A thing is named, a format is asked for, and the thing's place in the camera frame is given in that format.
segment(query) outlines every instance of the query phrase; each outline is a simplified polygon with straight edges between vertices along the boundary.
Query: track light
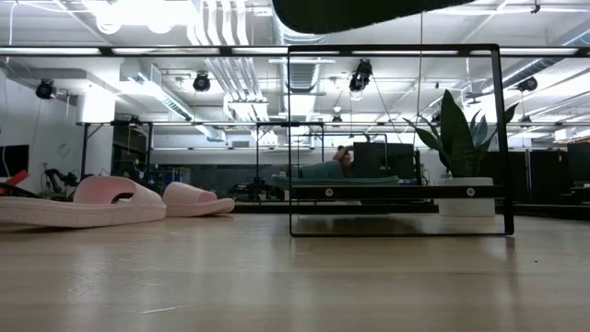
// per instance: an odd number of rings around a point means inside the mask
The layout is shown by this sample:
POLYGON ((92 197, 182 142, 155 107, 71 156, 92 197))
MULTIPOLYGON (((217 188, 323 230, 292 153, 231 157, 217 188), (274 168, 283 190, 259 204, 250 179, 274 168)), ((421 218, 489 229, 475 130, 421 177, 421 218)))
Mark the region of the track light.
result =
POLYGON ((209 88, 211 88, 211 82, 209 81, 208 76, 209 74, 206 71, 200 71, 196 73, 196 79, 195 82, 193 82, 193 88, 195 88, 197 92, 209 91, 209 88))
POLYGON ((538 87, 538 82, 534 77, 529 77, 524 81, 518 83, 516 89, 525 92, 525 91, 534 91, 538 87))
POLYGON ((42 79, 41 84, 35 90, 35 95, 45 101, 54 99, 56 94, 57 90, 52 79, 42 79))
POLYGON ((372 76, 372 65, 369 60, 360 59, 359 65, 350 80, 350 92, 355 92, 356 96, 359 96, 358 92, 362 92, 367 85, 369 85, 370 77, 372 76))

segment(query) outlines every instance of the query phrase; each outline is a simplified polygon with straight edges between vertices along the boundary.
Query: wall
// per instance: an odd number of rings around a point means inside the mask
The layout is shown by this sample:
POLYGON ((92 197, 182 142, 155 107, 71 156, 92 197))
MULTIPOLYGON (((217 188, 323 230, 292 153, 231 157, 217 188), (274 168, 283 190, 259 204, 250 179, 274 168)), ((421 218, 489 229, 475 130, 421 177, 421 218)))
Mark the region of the wall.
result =
POLYGON ((62 173, 79 172, 83 130, 76 126, 76 118, 77 107, 70 106, 66 118, 64 102, 41 101, 34 90, 6 79, 0 71, 0 146, 31 145, 30 176, 19 187, 39 193, 44 162, 62 173))

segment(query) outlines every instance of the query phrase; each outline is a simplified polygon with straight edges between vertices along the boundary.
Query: pink slide sandal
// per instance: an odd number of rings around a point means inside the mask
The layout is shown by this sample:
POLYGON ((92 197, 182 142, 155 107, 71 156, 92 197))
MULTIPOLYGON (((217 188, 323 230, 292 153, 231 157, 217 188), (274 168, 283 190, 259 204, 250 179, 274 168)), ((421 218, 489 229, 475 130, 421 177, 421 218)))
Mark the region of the pink slide sandal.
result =
POLYGON ((74 203, 0 197, 0 222, 85 228, 153 221, 165 217, 166 205, 158 194, 122 177, 91 176, 84 179, 74 194, 74 203), (131 198, 112 203, 121 196, 131 198))
POLYGON ((214 193, 188 184, 171 183, 164 191, 168 217, 200 217, 230 213, 235 203, 231 198, 218 199, 214 193))

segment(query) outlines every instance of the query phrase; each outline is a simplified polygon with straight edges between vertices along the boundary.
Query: snake plant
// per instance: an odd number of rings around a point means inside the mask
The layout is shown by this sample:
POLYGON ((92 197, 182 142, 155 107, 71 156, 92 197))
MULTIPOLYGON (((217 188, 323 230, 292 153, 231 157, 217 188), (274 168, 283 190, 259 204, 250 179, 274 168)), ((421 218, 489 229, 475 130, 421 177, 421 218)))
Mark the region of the snake plant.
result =
MULTIPOLYGON (((513 119, 516 106, 518 105, 509 108, 504 114, 506 124, 513 119)), ((463 111, 454 102, 453 95, 446 90, 442 97, 440 133, 432 123, 422 116, 420 119, 426 121, 431 128, 431 133, 418 128, 408 119, 404 120, 416 130, 426 146, 439 151, 442 164, 446 166, 453 177, 475 177, 478 176, 479 165, 490 148, 491 140, 498 133, 498 127, 496 127, 489 135, 485 115, 476 124, 478 113, 468 124, 463 111)))

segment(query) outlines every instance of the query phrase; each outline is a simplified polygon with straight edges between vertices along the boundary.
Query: white planter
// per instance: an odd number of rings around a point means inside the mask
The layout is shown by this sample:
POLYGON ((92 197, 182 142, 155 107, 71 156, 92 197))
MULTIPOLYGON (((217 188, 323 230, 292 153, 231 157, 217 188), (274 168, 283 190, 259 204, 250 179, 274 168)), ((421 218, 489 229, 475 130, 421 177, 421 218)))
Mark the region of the white planter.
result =
MULTIPOLYGON (((438 185, 494 185, 490 178, 444 179, 438 185)), ((493 199, 438 199, 439 214, 445 217, 494 217, 493 199)))

